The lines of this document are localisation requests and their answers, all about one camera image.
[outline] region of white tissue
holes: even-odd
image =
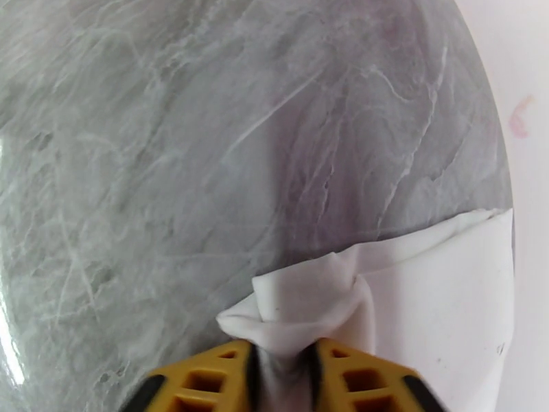
[[[309,411],[322,336],[415,368],[453,412],[493,411],[513,334],[512,211],[473,211],[255,277],[218,315],[261,351],[264,410]]]

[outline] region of gray marble surface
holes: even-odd
[[[0,409],[114,411],[250,278],[509,207],[452,0],[0,0]]]

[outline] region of pink mark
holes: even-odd
[[[509,119],[509,126],[511,127],[514,136],[517,138],[528,138],[528,130],[526,129],[526,125],[524,123],[524,120],[522,119],[522,115],[524,114],[524,111],[528,108],[528,106],[530,106],[533,102],[533,95],[526,96],[517,105],[517,107],[513,111],[513,114],[511,115],[511,118]]]

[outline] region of marble veining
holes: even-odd
[[[250,278],[510,207],[452,0],[0,0],[2,411],[115,411]]]

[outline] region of white cloth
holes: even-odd
[[[218,315],[263,351],[264,410],[309,410],[296,355],[322,336],[413,367],[452,412],[493,411],[513,334],[512,211],[473,211],[253,279]]]

